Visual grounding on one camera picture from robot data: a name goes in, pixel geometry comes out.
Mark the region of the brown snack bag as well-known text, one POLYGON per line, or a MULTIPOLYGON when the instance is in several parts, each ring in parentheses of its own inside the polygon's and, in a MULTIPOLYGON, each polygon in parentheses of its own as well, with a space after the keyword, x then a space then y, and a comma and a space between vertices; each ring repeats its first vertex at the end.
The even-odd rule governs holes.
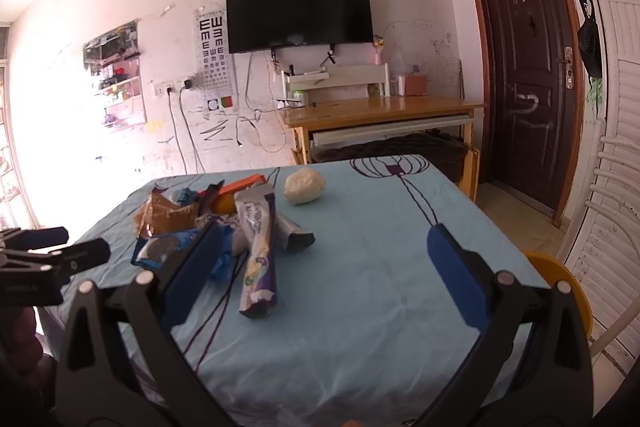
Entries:
POLYGON ((198 204, 180 206, 164 196, 159 188, 153 188, 145 203, 134 216, 137 236, 150 239, 154 236, 191 230, 198 217, 198 204))

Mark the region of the long white purple wrapper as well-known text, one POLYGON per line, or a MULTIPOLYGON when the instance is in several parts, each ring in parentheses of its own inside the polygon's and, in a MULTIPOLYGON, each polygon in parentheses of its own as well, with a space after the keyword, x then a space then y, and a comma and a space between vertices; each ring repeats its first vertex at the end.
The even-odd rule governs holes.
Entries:
POLYGON ((239 192, 234 199, 241 228, 250 243, 239 311, 249 319, 262 319, 268 317, 278 302, 273 254, 276 196, 272 185, 264 183, 239 192))

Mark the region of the orange box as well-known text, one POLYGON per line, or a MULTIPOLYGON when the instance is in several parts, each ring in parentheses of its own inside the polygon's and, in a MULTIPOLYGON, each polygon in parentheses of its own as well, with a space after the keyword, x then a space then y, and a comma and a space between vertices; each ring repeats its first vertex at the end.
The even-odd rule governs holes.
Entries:
POLYGON ((266 181, 266 177, 258 173, 229 184, 224 184, 218 192, 218 195, 209 205, 209 209, 212 210, 212 213, 215 213, 215 215, 232 215, 232 213, 236 213, 235 195, 248 190, 254 185, 264 184, 266 181))

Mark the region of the silver grey wrapper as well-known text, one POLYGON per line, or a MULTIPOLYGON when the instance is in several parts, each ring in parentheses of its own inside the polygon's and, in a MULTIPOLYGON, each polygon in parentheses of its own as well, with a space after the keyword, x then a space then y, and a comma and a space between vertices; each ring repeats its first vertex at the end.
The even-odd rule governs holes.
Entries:
POLYGON ((310 247, 316 238, 314 233, 302 228, 298 223, 278 213, 276 218, 276 244, 286 253, 295 254, 310 247))

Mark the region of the orange trash bin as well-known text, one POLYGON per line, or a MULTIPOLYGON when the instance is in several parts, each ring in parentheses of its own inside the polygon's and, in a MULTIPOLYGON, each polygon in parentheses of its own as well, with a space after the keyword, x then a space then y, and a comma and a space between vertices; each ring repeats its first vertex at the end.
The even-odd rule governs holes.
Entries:
POLYGON ((563 263, 538 251, 526 251, 525 257, 550 286, 559 284, 562 289, 569 289, 574 295, 586 337, 590 339, 593 329, 592 311, 588 298, 576 277, 563 263))

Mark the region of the white louvered screen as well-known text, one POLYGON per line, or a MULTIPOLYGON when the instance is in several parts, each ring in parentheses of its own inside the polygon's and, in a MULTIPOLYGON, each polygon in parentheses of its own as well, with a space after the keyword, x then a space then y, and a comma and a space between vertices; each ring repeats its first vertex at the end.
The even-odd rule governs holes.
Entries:
POLYGON ((639 0, 593 0, 603 78, 589 83, 565 239, 589 339, 623 374, 639 358, 639 0))

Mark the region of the light blue patterned tablecloth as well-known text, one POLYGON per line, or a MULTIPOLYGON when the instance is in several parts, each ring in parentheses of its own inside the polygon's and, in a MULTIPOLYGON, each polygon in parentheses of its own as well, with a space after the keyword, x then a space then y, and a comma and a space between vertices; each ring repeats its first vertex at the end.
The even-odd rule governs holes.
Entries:
POLYGON ((355 418, 397 426, 426 407, 475 340, 427 257, 446 225, 495 270, 541 276, 492 222, 419 156, 339 161, 319 168, 326 191, 310 204, 279 198, 280 213, 314 234, 276 260, 278 303, 251 320, 207 285, 174 332, 205 387, 244 426, 335 426, 355 418))

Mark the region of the dark tufted bench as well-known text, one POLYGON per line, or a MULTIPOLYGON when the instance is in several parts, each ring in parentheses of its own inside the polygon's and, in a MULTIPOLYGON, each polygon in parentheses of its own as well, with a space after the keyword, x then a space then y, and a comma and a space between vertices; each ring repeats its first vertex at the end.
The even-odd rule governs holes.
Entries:
POLYGON ((311 150, 311 158, 318 164, 318 162, 378 156, 420 155, 439 169, 451 182, 458 183, 463 176, 467 150, 460 136, 432 129, 367 143, 340 147, 314 147, 311 150))

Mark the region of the eye chart poster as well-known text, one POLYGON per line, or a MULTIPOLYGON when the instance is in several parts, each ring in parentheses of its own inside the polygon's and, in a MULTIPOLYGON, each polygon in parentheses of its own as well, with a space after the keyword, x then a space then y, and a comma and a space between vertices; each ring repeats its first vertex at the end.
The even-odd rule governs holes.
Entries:
POLYGON ((227 13, 201 6, 194 13, 196 87, 205 108, 215 113, 238 111, 238 83, 229 51, 227 13))

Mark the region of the dark brown door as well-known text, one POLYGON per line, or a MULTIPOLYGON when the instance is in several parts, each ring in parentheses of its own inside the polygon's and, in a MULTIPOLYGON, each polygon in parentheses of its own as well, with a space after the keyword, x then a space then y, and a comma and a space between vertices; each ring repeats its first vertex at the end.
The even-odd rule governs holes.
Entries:
POLYGON ((474 1, 485 100, 480 175, 558 225, 584 113, 574 0, 474 1))

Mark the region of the wooden desk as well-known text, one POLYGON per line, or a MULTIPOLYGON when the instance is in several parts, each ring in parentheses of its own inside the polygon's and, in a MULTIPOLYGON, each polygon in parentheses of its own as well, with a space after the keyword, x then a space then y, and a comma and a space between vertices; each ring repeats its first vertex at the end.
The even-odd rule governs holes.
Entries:
POLYGON ((475 113, 479 101, 439 95, 381 96, 323 102, 315 106, 285 108, 281 117, 293 132, 292 153, 298 165, 312 163, 315 148, 381 141, 418 131, 459 127, 466 148, 460 191, 476 199, 480 151, 474 146, 475 113))

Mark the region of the pink tissue box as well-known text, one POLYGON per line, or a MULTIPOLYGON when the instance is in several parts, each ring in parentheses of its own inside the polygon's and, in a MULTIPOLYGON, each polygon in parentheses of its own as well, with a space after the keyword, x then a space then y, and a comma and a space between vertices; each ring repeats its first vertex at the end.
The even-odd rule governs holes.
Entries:
POLYGON ((405 96, 425 96, 427 95, 427 78, 425 75, 405 75, 404 77, 405 96))

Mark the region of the black hanging bag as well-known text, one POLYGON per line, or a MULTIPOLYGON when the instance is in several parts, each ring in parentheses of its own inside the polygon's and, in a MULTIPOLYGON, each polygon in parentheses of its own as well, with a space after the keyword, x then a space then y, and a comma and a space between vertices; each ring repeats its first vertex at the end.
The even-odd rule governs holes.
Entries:
POLYGON ((592 78, 602 77, 602 52, 599 28, 593 16, 587 16, 577 31, 578 49, 582 64, 592 78))

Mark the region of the wall photo board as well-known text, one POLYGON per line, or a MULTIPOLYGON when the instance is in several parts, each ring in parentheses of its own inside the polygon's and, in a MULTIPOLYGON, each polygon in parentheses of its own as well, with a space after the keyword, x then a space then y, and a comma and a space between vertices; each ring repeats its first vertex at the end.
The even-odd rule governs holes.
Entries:
POLYGON ((136 20, 107 31, 82 48, 105 128, 120 130, 146 123, 140 55, 136 20))

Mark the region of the black wall television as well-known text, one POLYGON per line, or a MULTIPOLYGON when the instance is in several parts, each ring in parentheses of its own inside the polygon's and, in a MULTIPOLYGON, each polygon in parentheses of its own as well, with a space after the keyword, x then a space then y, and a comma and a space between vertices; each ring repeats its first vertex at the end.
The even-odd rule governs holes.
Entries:
POLYGON ((371 43, 370 0, 226 0, 229 51, 371 43))

